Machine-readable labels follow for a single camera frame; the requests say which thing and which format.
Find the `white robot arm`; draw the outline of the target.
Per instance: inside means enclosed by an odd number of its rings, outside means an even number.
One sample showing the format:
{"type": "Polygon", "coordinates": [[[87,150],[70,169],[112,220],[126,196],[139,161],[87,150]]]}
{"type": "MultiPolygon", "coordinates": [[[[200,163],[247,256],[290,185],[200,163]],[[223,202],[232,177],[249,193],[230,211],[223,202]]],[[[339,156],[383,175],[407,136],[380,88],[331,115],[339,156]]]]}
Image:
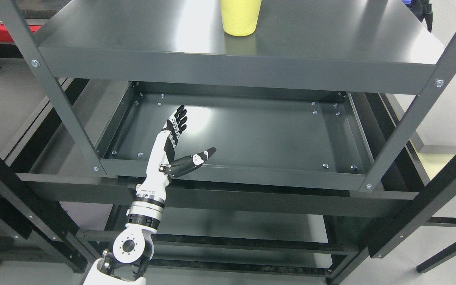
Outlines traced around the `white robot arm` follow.
{"type": "Polygon", "coordinates": [[[103,251],[85,275],[83,285],[145,285],[143,276],[154,255],[152,235],[165,209],[165,190],[136,191],[136,198],[127,211],[125,229],[115,238],[112,248],[103,251]],[[115,270],[134,266],[134,279],[116,275],[115,270]]]}

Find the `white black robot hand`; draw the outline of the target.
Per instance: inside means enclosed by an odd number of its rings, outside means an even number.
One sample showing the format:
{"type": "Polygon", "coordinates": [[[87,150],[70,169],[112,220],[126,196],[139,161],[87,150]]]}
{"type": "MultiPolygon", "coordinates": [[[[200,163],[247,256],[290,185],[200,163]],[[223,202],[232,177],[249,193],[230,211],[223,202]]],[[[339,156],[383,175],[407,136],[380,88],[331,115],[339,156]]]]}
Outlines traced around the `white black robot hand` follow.
{"type": "Polygon", "coordinates": [[[200,168],[216,151],[211,147],[205,151],[176,159],[175,149],[182,133],[186,130],[187,110],[179,106],[166,120],[157,134],[145,170],[146,177],[136,189],[137,198],[166,200],[166,187],[178,177],[200,168]]]}

